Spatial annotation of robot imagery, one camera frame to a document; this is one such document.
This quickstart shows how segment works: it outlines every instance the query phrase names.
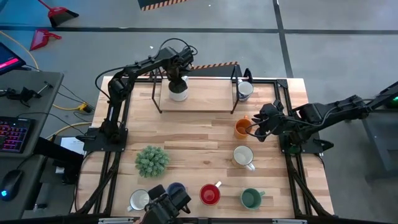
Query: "white paper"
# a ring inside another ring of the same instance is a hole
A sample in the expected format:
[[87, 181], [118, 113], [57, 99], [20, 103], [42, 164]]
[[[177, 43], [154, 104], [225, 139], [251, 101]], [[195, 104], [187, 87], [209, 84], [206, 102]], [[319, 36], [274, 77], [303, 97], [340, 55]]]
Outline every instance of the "white paper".
[[[61, 139], [61, 146], [65, 149], [69, 149], [73, 152], [83, 155], [85, 152], [83, 150], [85, 143], [77, 140], [75, 137], [67, 137]], [[57, 167], [55, 170], [56, 174], [63, 174], [64, 168]]]

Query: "computer mouse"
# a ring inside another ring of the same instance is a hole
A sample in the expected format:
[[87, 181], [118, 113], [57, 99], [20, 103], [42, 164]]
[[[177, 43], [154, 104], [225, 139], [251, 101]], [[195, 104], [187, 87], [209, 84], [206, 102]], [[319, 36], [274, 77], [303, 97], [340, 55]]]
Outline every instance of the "computer mouse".
[[6, 174], [0, 185], [1, 200], [8, 202], [17, 196], [23, 176], [24, 172], [22, 170], [12, 170]]

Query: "orange cup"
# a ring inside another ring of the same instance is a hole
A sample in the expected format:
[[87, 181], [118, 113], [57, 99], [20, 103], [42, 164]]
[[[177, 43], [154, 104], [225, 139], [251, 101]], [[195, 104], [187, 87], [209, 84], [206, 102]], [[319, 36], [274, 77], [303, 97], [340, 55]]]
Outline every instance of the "orange cup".
[[245, 139], [248, 134], [246, 133], [246, 129], [251, 125], [251, 121], [245, 115], [243, 119], [240, 119], [235, 124], [234, 135], [237, 139]]

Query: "red mug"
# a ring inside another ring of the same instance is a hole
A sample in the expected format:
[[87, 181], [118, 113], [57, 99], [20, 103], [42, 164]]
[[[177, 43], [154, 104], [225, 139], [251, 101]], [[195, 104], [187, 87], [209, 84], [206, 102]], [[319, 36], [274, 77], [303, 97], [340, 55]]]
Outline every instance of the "red mug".
[[206, 184], [200, 189], [200, 200], [205, 205], [215, 205], [220, 200], [221, 193], [219, 187], [221, 181], [217, 184]]

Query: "green mug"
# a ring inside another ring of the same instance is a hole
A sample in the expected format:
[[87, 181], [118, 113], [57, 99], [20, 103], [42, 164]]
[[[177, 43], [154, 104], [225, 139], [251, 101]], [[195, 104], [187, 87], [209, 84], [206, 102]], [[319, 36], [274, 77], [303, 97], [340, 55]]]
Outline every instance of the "green mug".
[[241, 203], [245, 208], [257, 209], [261, 205], [261, 197], [265, 192], [258, 192], [256, 189], [246, 189], [241, 194]]

